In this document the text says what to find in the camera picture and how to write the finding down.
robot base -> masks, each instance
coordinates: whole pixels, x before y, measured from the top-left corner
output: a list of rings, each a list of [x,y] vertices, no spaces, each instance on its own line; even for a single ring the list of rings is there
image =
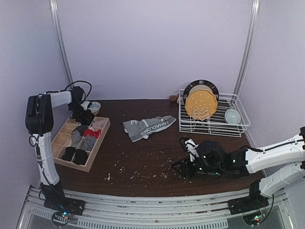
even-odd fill
[[[61,200],[45,200],[44,207],[53,209],[55,211],[62,211]],[[84,211],[85,201],[79,199],[65,198],[66,209],[73,215],[81,216]]]
[[[269,205],[268,198],[244,197],[228,201],[231,215],[258,210]]]

white wire rack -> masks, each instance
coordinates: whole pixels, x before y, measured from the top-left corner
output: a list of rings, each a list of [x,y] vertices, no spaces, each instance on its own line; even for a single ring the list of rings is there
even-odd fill
[[[210,117],[207,109],[194,109],[193,116],[189,116],[185,109],[183,101],[184,90],[179,90],[179,131],[187,133],[221,135],[230,137],[241,137],[242,133],[250,126],[250,120],[244,107],[236,94],[220,93],[216,112]],[[228,124],[224,120],[224,113],[228,109],[235,109],[241,115],[240,124]],[[196,120],[198,117],[204,116],[203,121]]]

yellow plate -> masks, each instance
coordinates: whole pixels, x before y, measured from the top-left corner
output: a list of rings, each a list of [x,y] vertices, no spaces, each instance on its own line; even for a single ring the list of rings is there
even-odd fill
[[[216,112],[217,105],[218,102],[213,93],[199,89],[191,92],[186,98],[185,109],[189,116],[203,121],[207,115],[211,117]]]

metal pole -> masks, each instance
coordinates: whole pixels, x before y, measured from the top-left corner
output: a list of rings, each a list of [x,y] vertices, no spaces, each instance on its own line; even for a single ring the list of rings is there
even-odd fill
[[[246,46],[244,49],[244,56],[243,56],[242,64],[240,66],[237,82],[236,82],[235,89],[234,89],[234,94],[236,94],[236,95],[240,94],[240,91],[241,91],[241,88],[242,88],[242,85],[244,82],[244,78],[246,75],[246,71],[248,68],[249,57],[250,57],[250,53],[251,53],[251,49],[252,49],[252,45],[253,45],[254,32],[255,32],[255,27],[256,27],[257,18],[258,18],[259,5],[260,5],[260,0],[253,0],[248,36],[247,36]]]
[[[66,77],[67,77],[67,82],[68,84],[71,84],[73,82],[68,59],[67,59],[67,54],[63,42],[63,37],[62,37],[62,32],[61,32],[61,23],[60,23],[60,18],[58,14],[58,8],[57,8],[57,0],[50,0],[50,7],[51,7],[51,15],[52,15],[52,20],[53,20],[53,25],[55,28],[55,36],[57,39],[57,44],[59,47],[60,55],[61,55],[61,61],[63,64],[63,67],[66,72]]]

light blue bowl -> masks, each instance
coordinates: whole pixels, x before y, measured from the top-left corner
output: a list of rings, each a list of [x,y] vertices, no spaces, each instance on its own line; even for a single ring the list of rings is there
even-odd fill
[[[240,124],[242,118],[238,111],[235,109],[229,109],[224,113],[224,119],[229,124]]]

